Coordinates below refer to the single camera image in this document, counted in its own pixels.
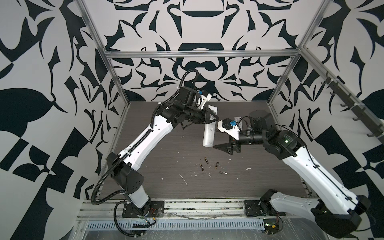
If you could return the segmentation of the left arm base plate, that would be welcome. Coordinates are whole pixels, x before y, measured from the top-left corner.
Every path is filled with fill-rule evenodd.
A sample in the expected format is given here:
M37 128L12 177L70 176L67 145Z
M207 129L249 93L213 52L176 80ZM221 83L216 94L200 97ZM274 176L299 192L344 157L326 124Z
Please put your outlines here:
M123 207L123 218L135 218L138 216L144 217L156 217L158 214L162 214L165 208L164 201L148 201L143 207L138 208L133 203L126 203Z

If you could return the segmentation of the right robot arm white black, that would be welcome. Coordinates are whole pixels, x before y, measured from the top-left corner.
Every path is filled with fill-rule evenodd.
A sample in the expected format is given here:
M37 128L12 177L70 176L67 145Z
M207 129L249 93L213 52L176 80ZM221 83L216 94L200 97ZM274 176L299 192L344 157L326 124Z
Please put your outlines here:
M261 211L289 213L315 222L328 235L341 239L355 232L370 200L357 196L337 181L310 153L305 142L291 130L280 130L271 113L253 111L250 125L242 129L229 118L218 121L218 131L228 134L227 144L214 148L230 155L240 153L243 145L261 145L278 160L292 168L317 194L299 198L268 190L259 200Z

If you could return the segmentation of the white remote control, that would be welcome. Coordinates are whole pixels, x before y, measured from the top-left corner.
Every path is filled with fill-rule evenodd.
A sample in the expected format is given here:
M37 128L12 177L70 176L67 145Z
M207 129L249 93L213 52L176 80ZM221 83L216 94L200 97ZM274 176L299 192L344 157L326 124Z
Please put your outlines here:
M205 125L203 146L212 148L214 144L216 122Z

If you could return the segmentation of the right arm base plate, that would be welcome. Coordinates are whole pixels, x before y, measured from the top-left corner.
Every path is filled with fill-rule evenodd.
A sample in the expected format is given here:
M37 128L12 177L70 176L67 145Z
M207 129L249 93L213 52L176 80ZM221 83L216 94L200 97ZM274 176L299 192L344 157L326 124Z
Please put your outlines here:
M261 200L245 200L245 215L249 218L277 216L270 202Z

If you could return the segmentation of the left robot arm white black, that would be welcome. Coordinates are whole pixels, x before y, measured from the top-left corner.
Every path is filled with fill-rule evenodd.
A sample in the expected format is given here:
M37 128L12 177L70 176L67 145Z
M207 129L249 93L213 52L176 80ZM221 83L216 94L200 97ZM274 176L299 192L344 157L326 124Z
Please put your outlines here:
M148 154L183 121L214 124L219 120L217 113L218 108L210 105L202 109L176 102L158 105L147 128L128 147L107 157L109 174L122 189L119 193L136 209L146 212L151 200L143 187L144 176L138 170Z

